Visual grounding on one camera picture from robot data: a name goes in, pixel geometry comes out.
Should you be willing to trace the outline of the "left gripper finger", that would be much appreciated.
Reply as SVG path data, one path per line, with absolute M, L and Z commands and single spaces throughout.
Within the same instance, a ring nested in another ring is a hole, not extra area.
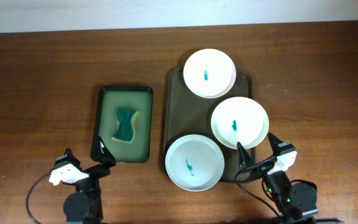
M 71 149 L 67 148 L 64 154 L 55 160 L 54 169 L 81 170 L 80 161 L 73 155 Z
M 98 157 L 98 159 L 101 164 L 107 167 L 113 167 L 116 165 L 116 159 L 106 147 L 101 136 L 98 136 L 98 149 L 100 152 L 100 156 Z

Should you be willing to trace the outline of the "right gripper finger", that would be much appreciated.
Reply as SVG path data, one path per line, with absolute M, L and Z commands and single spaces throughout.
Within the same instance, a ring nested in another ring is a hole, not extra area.
M 251 171 L 255 163 L 240 142 L 237 142 L 237 150 L 239 153 L 239 171 Z
M 291 143 L 283 142 L 271 132 L 268 133 L 268 140 L 274 156 L 281 156 L 291 152 Z

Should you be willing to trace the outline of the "green yellow sponge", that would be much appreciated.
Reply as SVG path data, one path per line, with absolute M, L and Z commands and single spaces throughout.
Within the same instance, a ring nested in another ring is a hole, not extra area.
M 135 138 L 135 121 L 138 115 L 137 110 L 119 108 L 116 115 L 117 130 L 111 139 L 131 144 Z

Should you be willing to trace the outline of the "cream white plate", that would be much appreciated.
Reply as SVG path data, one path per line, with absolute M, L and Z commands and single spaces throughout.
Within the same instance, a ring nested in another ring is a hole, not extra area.
M 269 117 L 264 108 L 250 98 L 235 96 L 220 102 L 211 115 L 214 137 L 224 146 L 244 149 L 260 144 L 269 130 Z

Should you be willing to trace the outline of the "pale blue white plate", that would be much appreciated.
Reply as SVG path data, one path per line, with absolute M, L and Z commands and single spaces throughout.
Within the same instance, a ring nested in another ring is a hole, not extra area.
M 224 172 L 224 156 L 210 138 L 189 134 L 175 140 L 165 156 L 165 169 L 179 188 L 200 192 L 219 182 Z

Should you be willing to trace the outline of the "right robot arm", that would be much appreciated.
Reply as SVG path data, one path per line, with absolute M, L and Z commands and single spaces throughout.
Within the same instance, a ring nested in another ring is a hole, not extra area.
M 237 143 L 239 170 L 234 176 L 235 183 L 245 193 L 268 206 L 276 214 L 277 223 L 316 223 L 316 184 L 301 179 L 290 180 L 285 173 L 295 163 L 297 151 L 294 145 L 272 133 L 268 133 L 267 137 L 273 154 L 258 163 L 252 160 L 241 143 Z M 242 186 L 259 179 L 264 194 L 275 204 L 275 208 Z

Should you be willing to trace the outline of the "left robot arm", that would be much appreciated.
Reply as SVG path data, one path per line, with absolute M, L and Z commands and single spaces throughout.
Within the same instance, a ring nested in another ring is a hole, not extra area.
M 63 203 L 67 223 L 101 223 L 103 207 L 99 180 L 111 174 L 110 168 L 116 165 L 101 136 L 96 141 L 97 165 L 83 170 L 80 161 L 70 149 L 55 160 L 49 182 L 75 186 L 75 192 Z

